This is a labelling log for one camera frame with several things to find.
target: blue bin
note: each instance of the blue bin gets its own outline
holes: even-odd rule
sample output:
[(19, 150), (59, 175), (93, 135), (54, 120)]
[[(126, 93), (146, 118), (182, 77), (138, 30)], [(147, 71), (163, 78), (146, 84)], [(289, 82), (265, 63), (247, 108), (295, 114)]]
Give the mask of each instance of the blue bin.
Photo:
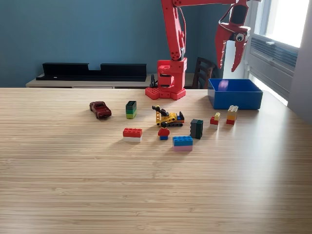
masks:
[(234, 105), (240, 110), (258, 110), (262, 95), (262, 90), (249, 79), (209, 79), (208, 97), (214, 109)]

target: wooden chair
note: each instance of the wooden chair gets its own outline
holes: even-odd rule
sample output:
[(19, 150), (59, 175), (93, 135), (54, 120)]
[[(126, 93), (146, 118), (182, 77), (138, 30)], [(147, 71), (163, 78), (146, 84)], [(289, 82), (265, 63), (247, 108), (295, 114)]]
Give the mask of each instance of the wooden chair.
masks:
[(192, 89), (208, 89), (208, 79), (212, 78), (216, 65), (205, 58), (197, 58)]

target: red toy car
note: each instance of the red toy car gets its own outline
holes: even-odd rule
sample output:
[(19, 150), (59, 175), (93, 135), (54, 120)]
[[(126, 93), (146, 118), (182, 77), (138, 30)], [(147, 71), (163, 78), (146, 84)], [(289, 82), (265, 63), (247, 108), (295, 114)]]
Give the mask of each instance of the red toy car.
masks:
[(90, 111), (96, 114), (97, 118), (106, 118), (112, 115), (111, 110), (105, 105), (104, 101), (91, 102)]

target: red robotic arm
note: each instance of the red robotic arm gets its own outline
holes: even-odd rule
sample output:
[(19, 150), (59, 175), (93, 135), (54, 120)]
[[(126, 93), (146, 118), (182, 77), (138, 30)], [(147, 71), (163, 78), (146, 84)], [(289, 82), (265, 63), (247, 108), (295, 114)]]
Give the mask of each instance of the red robotic arm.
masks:
[[(145, 94), (152, 99), (172, 98), (177, 100), (186, 95), (184, 89), (187, 58), (184, 57), (186, 45), (186, 26), (181, 6), (203, 4), (233, 4), (228, 12), (219, 21), (215, 37), (217, 63), (222, 66), (224, 50), (228, 40), (235, 41), (236, 55), (232, 72), (240, 64), (244, 48), (249, 37), (249, 27), (244, 27), (248, 12), (249, 0), (161, 0), (166, 34), (172, 60), (158, 61), (158, 89), (147, 88)], [(222, 20), (233, 9), (229, 23)], [(178, 12), (181, 12), (184, 21), (184, 32), (181, 29)]]

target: window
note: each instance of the window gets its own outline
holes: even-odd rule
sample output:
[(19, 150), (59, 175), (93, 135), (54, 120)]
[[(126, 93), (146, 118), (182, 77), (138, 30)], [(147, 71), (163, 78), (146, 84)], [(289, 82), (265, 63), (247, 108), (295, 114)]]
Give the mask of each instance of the window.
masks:
[(288, 100), (309, 0), (262, 0), (251, 5), (245, 78), (252, 74)]
[(265, 83), (261, 82), (259, 79), (257, 79), (254, 75), (249, 74), (249, 79), (262, 91), (268, 91), (270, 94), (272, 94), (274, 97), (276, 97), (279, 101), (281, 101), (285, 106), (288, 105), (288, 102), (278, 95), (277, 92), (275, 92), (273, 89), (271, 89), (268, 85)]
[(255, 33), (300, 47), (309, 0), (263, 0)]

